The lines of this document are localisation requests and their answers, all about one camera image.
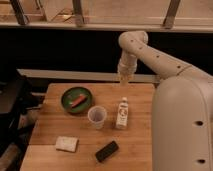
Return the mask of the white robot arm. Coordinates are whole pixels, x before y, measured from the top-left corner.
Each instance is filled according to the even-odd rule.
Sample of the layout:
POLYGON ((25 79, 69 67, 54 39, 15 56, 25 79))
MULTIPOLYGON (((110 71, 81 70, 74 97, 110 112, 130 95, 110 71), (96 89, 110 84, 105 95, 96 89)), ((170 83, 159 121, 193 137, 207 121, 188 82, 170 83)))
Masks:
POLYGON ((120 82, 142 61, 160 78, 151 109, 153 171, 213 171, 213 76, 148 45, 144 31, 118 38, 120 82))

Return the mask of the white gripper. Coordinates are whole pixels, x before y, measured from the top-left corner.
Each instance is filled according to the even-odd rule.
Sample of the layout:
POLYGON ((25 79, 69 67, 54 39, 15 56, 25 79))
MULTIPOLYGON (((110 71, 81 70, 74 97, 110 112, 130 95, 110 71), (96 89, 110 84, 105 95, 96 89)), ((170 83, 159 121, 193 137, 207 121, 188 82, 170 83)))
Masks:
POLYGON ((125 86, 132 79, 137 69, 137 58, 134 55, 123 53, 118 63, 120 84, 125 86))

